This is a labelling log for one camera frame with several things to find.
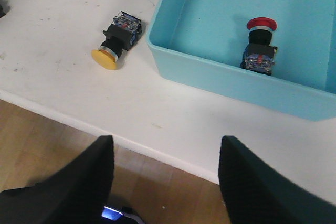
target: yellow push button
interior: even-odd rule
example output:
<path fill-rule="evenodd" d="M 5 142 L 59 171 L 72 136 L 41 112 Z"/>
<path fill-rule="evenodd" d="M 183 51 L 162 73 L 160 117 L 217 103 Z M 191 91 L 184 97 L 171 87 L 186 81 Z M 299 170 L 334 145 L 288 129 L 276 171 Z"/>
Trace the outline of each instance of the yellow push button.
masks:
<path fill-rule="evenodd" d="M 101 65 L 102 67 L 109 69 L 109 70 L 116 70 L 117 64 L 116 59 L 113 55 L 109 54 L 104 50 L 92 50 L 91 55 L 93 59 Z"/>

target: white tabletop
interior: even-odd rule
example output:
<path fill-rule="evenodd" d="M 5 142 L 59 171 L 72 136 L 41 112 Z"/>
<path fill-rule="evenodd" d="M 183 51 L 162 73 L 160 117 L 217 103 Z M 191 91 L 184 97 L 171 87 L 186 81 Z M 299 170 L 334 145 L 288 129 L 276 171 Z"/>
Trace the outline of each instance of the white tabletop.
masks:
<path fill-rule="evenodd" d="M 310 122 L 160 77 L 145 35 L 109 71 L 90 52 L 123 10 L 148 26 L 158 0 L 8 0 L 0 99 L 217 182 L 234 135 L 269 165 L 336 204 L 336 119 Z"/>

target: wooden floor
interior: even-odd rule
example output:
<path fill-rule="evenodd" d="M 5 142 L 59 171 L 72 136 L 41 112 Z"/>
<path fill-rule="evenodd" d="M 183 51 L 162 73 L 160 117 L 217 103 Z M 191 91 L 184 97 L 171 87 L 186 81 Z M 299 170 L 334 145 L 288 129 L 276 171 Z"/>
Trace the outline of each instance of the wooden floor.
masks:
<path fill-rule="evenodd" d="M 0 191 L 44 180 L 95 139 L 0 100 Z M 218 185 L 119 146 L 109 203 L 146 224 L 230 223 Z"/>

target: blue light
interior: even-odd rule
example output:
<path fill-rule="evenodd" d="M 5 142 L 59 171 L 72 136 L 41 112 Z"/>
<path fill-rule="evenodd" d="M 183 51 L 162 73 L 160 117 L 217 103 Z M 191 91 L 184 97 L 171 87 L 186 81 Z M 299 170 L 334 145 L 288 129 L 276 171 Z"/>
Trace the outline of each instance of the blue light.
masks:
<path fill-rule="evenodd" d="M 104 207 L 104 211 L 101 215 L 109 220 L 118 220 L 121 216 L 123 216 L 122 212 L 109 207 Z"/>

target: light blue plastic bin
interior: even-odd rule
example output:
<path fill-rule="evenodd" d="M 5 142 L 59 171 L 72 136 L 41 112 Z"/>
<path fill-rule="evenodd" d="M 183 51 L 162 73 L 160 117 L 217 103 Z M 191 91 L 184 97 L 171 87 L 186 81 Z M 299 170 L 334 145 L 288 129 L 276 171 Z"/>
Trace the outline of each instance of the light blue plastic bin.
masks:
<path fill-rule="evenodd" d="M 309 120 L 336 117 L 336 0 L 160 0 L 148 44 L 160 74 Z M 277 21 L 272 76 L 239 68 L 246 23 Z"/>

